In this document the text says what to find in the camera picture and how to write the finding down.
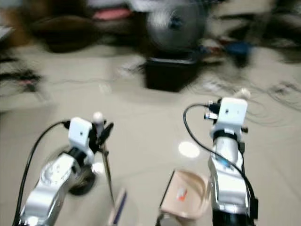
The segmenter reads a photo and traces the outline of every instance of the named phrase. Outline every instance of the pink object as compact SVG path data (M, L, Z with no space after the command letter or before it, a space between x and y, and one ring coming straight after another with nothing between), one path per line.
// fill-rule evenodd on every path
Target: pink object
M118 20L129 17L132 12L127 8L113 8L97 11L93 19L97 20Z

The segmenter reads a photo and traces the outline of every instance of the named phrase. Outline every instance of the tile floor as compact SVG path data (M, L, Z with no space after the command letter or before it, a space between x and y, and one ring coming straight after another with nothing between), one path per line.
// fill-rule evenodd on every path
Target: tile floor
M43 100L33 94L0 98L0 109L4 111L0 119L1 226L11 225L20 179L35 139L51 123L73 116L91 119L95 111L102 111L115 123L107 144L112 180L115 191L123 186L128 192L120 226L155 225L158 207L174 168L209 175L205 151L201 150L196 159L178 152L182 141L191 141L182 122L184 108L194 102L217 98L201 88L198 81L180 93L144 89L140 75L124 78L117 73L118 67L135 56L127 48L97 46L57 55L29 47L20 53L47 80L42 88ZM290 81L301 87L300 72L300 64L284 64L281 55L260 48L254 51L246 76L261 89L279 81ZM287 107L258 92L250 83L245 86L254 91L246 120L249 134L245 135L245 162L246 173L260 201L257 225L300 225L301 105L297 102L301 94L290 91L281 97L283 101L290 101ZM229 95L223 89L217 89L216 93ZM211 123L203 121L203 110L193 110L189 123L196 135L210 145ZM42 141L29 171L24 201L46 159L67 142L64 129L52 131ZM67 195L56 225L103 226L109 206L109 191L101 175L86 196ZM208 210L197 225L211 224Z

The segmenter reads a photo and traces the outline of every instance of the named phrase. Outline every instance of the black cable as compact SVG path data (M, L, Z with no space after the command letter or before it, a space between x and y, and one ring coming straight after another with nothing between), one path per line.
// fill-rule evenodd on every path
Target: black cable
M37 139L37 141L35 142L34 146L32 147L32 150L29 153L28 159L27 159L27 163L24 169L24 173L23 173L23 177L22 177L22 181L21 181L21 185L20 185L20 190L19 190L19 195L18 195L18 201L17 201L17 207L16 207L16 212L15 212L15 217L14 217L14 222L12 226L17 226L19 224L19 220L20 220L20 210L21 210L21 203L22 203L22 197L23 197L23 191L24 191L24 185L26 182L26 177L28 174L28 169L30 166L30 163L32 161L32 157L33 154L39 144L39 142L41 141L41 139L45 136L46 133L48 133L53 127L63 124L64 126L68 125L68 121L59 121L51 126L49 126L41 135L40 137Z
M191 138L199 145L201 146L202 148L204 148L205 150L207 150L208 152L212 153L212 154L215 154L215 156L218 156L219 158L223 159L224 161L226 161L229 165L231 165L233 168L235 168L239 174L241 175L241 177L244 179L245 183L246 183L246 186L250 192L250 196L251 196L251 199L250 199L250 206L252 204L253 201L256 200L256 197L255 197L255 194L254 194L254 190L252 188L252 185L250 183L250 181L248 180L248 178L245 176L245 174L234 164L232 163L231 161L229 161L228 159L224 158L223 156L221 156L220 154L216 153L215 151L211 150L210 148L206 147L205 145L203 145L201 142L198 141L198 139L193 135L192 131L190 130L189 126L188 126L188 123L187 123L187 120L186 120L186 114L188 112L188 110L190 110L191 108L193 107L198 107L198 106L201 106L201 107L208 107L208 105L206 104L193 104L193 105L190 105L188 106L184 113L183 113L183 121L184 121L184 125L187 129L187 132L189 133L189 135L191 136Z

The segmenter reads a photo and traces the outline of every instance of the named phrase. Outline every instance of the white floor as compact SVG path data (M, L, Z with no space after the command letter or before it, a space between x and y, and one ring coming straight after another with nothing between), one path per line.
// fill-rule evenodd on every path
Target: white floor
M0 119L1 226L12 223L21 176L35 139L48 125L61 119L74 116L91 119L95 111L102 111L108 121L115 123L107 146L115 190L123 186L128 192L122 226L155 225L173 169L209 175L205 151L201 150L195 159L186 158L178 151L181 142L191 141L182 122L185 107L217 98L200 89L200 83L180 93L145 89L140 75L124 78L117 73L118 67L135 56L126 48L98 46L58 55L30 47L21 53L46 77L42 90L47 100L41 101L34 94L0 98L0 110L6 111ZM246 76L262 89L279 81L290 81L301 87L298 83L301 65L287 65L281 60L282 56L272 50L256 49ZM283 97L284 101L294 101L293 107L297 109L294 110L253 87L251 91L254 97L245 123L249 127L249 134L245 135L245 162L247 176L259 198L257 225L300 225L298 109L301 105L297 102L301 94L289 90ZM217 89L217 94L226 93ZM203 120L203 113L202 109L193 110L188 116L189 123L197 137L211 145L211 123ZM67 142L64 129L56 129L42 141L29 171L24 200L46 159ZM56 225L103 226L110 209L109 191L101 175L88 195L67 195ZM211 224L211 210L208 210L197 225Z

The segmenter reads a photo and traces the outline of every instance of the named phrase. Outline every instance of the black box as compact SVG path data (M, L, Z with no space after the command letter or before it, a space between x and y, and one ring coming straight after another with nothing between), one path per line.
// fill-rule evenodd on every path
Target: black box
M149 89L178 92L196 78L198 61L197 51L150 57L145 64L145 85Z

